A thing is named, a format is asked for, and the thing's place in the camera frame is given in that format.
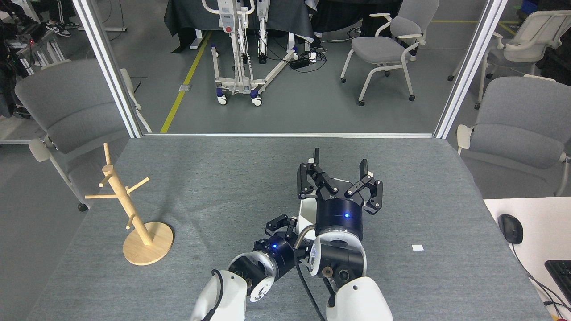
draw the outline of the chair caster wheel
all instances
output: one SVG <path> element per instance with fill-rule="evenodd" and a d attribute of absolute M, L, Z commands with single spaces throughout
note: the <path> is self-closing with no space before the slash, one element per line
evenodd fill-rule
<path fill-rule="evenodd" d="M 252 98 L 252 103 L 256 106 L 260 106 L 262 104 L 262 98 L 260 95 L 256 96 L 256 98 Z"/>
<path fill-rule="evenodd" d="M 83 203 L 79 203 L 79 204 L 77 204 L 77 209 L 78 209 L 80 212 L 85 212 L 85 211 L 87 211 L 89 208 L 87 207 L 87 205 L 85 205 L 85 204 L 83 204 Z"/>
<path fill-rule="evenodd" d="M 221 96 L 221 97 L 216 97 L 218 99 L 218 103 L 220 105 L 226 105 L 226 100 L 228 99 L 225 95 Z"/>

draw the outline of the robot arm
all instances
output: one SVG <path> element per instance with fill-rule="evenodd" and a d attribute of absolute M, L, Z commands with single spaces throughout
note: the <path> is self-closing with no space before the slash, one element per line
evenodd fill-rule
<path fill-rule="evenodd" d="M 256 241 L 252 252 L 235 257 L 227 271 L 213 270 L 191 321 L 243 321 L 246 297 L 251 302 L 260 300 L 275 281 L 299 268 L 300 261 L 312 276 L 324 280 L 330 294 L 325 308 L 328 321 L 392 321 L 379 287 L 366 276 L 367 256 L 361 244 L 363 210 L 372 215 L 380 210 L 383 183 L 367 170 L 366 159 L 359 169 L 360 180 L 355 184 L 331 178 L 319 167 L 316 149 L 314 158 L 299 167 L 299 216 L 281 215 L 269 221 L 269 238 Z M 364 188 L 370 190 L 367 201 L 361 194 Z"/>

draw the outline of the chair backrest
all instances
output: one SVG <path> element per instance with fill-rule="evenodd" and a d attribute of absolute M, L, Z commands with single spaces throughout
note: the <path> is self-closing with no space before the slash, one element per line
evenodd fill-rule
<path fill-rule="evenodd" d="M 63 153 L 125 131 L 96 59 L 71 61 L 18 82 L 18 98 Z"/>
<path fill-rule="evenodd" d="M 522 50 L 504 50 L 504 57 L 515 62 L 539 61 L 548 46 L 559 46 L 559 38 L 570 27 L 571 10 L 536 11 L 527 17 L 509 42 Z"/>
<path fill-rule="evenodd" d="M 549 168 L 571 138 L 569 102 L 569 86 L 538 78 L 497 78 L 482 99 L 470 150 Z"/>
<path fill-rule="evenodd" d="M 398 17 L 416 23 L 424 33 L 438 9 L 439 0 L 404 0 Z"/>

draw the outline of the black cable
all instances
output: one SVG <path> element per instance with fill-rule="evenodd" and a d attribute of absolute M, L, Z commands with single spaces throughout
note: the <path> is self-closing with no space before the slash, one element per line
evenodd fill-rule
<path fill-rule="evenodd" d="M 317 312 L 317 315 L 319 316 L 319 319 L 321 321 L 325 321 L 325 318 L 321 314 L 321 311 L 319 311 L 319 307 L 317 306 L 317 303 L 315 303 L 315 299 L 313 298 L 313 295 L 311 295 L 311 291 L 309 290 L 309 287 L 307 286 L 307 283 L 305 282 L 305 279 L 303 278 L 303 274 L 301 274 L 301 269 L 299 268 L 299 261 L 298 260 L 295 260 L 295 268 L 297 270 L 297 274 L 299 275 L 299 279 L 301 280 L 301 283 L 303 284 L 303 288 L 305 288 L 305 291 L 307 292 L 307 295 L 309 296 L 309 299 L 311 300 L 311 304 L 313 304 L 313 308 L 315 309 L 315 312 Z"/>
<path fill-rule="evenodd" d="M 121 0 L 118 1 L 119 1 L 119 11 L 121 11 L 121 31 L 119 31 L 119 34 L 115 38 L 109 40 L 109 42 L 119 38 L 119 36 L 123 33 L 123 28 L 125 28 L 125 21 L 123 19 L 123 6 L 121 5 Z"/>
<path fill-rule="evenodd" d="M 543 290 L 543 292 L 545 292 L 545 294 L 547 294 L 547 297 L 549 298 L 549 300 L 554 302 L 551 295 L 549 295 L 549 293 L 547 292 L 547 290 L 549 290 L 549 292 L 551 292 L 551 293 L 553 293 L 553 295 L 555 295 L 555 297 L 561 302 L 561 303 L 559 303 L 560 305 L 565 307 L 567 310 L 571 311 L 571 308 L 563 303 L 564 301 L 561 299 L 561 297 L 559 295 L 557 295 L 557 293 L 553 292 L 553 290 L 551 290 L 550 288 L 545 286 L 543 283 L 539 282 L 536 278 L 533 277 L 533 275 L 531 275 L 531 273 L 529 273 L 528 269 L 525 268 L 525 266 L 521 263 L 520 258 L 517 256 L 516 248 L 513 245 L 513 243 L 512 243 L 512 250 L 513 250 L 514 255 L 516 256 L 517 261 L 520 263 L 521 267 L 524 268 L 525 273 L 527 273 L 528 277 L 531 280 L 533 280 L 535 283 L 537 283 L 537 285 L 540 286 L 540 288 Z M 557 311 L 557 314 L 559 315 L 559 317 L 562 318 L 561 313 L 559 312 L 559 309 L 557 308 L 557 305 L 554 304 L 553 307 L 555 308 L 555 311 Z"/>
<path fill-rule="evenodd" d="M 111 12 L 112 11 L 113 11 L 113 6 L 111 4 L 111 0 L 109 0 L 109 15 L 107 15 L 107 18 L 102 23 L 106 23 L 107 20 L 109 20 L 109 18 L 111 18 Z"/>
<path fill-rule="evenodd" d="M 220 279 L 220 293 L 218 294 L 218 299 L 216 300 L 214 307 L 210 309 L 208 313 L 206 313 L 206 316 L 204 316 L 204 319 L 202 319 L 202 321 L 210 321 L 210 319 L 212 319 L 214 312 L 216 312 L 216 309 L 218 308 L 220 302 L 222 301 L 222 295 L 224 294 L 224 281 L 222 280 L 222 274 L 220 274 L 220 271 L 218 271 L 217 269 L 213 269 L 211 273 L 212 276 L 214 276 L 215 274 L 218 275 L 218 278 Z"/>
<path fill-rule="evenodd" d="M 273 60 L 273 61 L 284 61 L 284 62 L 287 63 L 287 65 L 290 67 L 290 69 L 292 69 L 293 71 L 297 71 L 298 73 L 306 74 L 306 73 L 312 73 L 312 72 L 314 72 L 314 71 L 318 71 L 318 70 L 320 70 L 323 66 L 325 66 L 325 63 L 327 62 L 327 58 L 325 57 L 325 54 L 324 54 L 324 53 L 316 53 L 316 54 L 317 54 L 317 58 L 319 58 L 319 59 L 316 59 L 316 61 L 323 61 L 323 64 L 322 64 L 321 66 L 319 66 L 319 68 L 317 68 L 317 69 L 308 70 L 308 71 L 299 71 L 299 70 L 293 69 L 293 68 L 291 67 L 291 62 L 290 62 L 290 61 L 287 61 L 287 60 L 285 60 L 285 59 L 282 59 L 280 56 L 278 56 L 277 53 L 274 53 L 274 51 L 271 50 L 270 47 L 267 45 L 267 43 L 265 43 L 264 41 L 262 41 L 261 38 L 260 38 L 260 41 L 261 41 L 263 44 L 266 45 L 266 49 L 267 49 L 267 50 L 269 50 L 271 53 L 273 53 L 273 54 L 277 57 L 277 59 L 271 58 L 271 57 L 269 57 L 269 56 L 266 56 L 266 58 L 268 58 L 269 60 Z M 282 45 L 280 45 L 280 43 L 279 43 L 276 39 L 274 39 L 274 41 L 275 41 L 280 47 L 282 47 L 283 49 L 287 50 L 287 49 L 284 48 Z M 307 58 L 309 58 L 309 54 L 308 54 L 308 53 L 300 54 L 299 57 L 300 57 L 300 58 L 301 58 L 301 57 L 307 57 Z"/>

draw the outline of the patient lift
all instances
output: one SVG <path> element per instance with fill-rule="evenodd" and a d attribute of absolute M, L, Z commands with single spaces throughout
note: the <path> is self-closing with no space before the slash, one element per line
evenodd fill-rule
<path fill-rule="evenodd" d="M 218 68 L 218 53 L 216 47 L 212 45 L 212 60 L 214 62 L 214 77 L 216 82 L 216 97 L 221 105 L 226 105 L 227 95 L 224 90 L 227 90 L 231 95 L 234 94 L 249 94 L 252 103 L 256 106 L 262 104 L 262 97 L 260 94 L 266 89 L 269 83 L 276 77 L 276 75 L 288 64 L 291 59 L 297 59 L 296 48 L 287 51 L 285 57 L 270 71 L 264 79 L 255 79 L 252 72 L 252 61 L 248 53 L 248 40 L 246 37 L 246 30 L 248 29 L 248 16 L 254 12 L 255 3 L 258 3 L 258 19 L 260 21 L 260 41 L 259 41 L 259 55 L 260 63 L 266 61 L 266 44 L 267 32 L 266 22 L 268 21 L 268 8 L 270 7 L 270 0 L 256 0 L 250 1 L 252 7 L 248 9 L 245 6 L 238 7 L 242 4 L 243 0 L 217 0 L 218 9 L 214 10 L 206 4 L 206 0 L 202 0 L 204 8 L 214 14 L 220 15 L 218 25 L 230 36 L 232 41 L 232 51 L 234 52 L 234 78 L 220 77 L 220 70 Z M 249 77 L 246 76 L 246 68 L 248 66 Z"/>

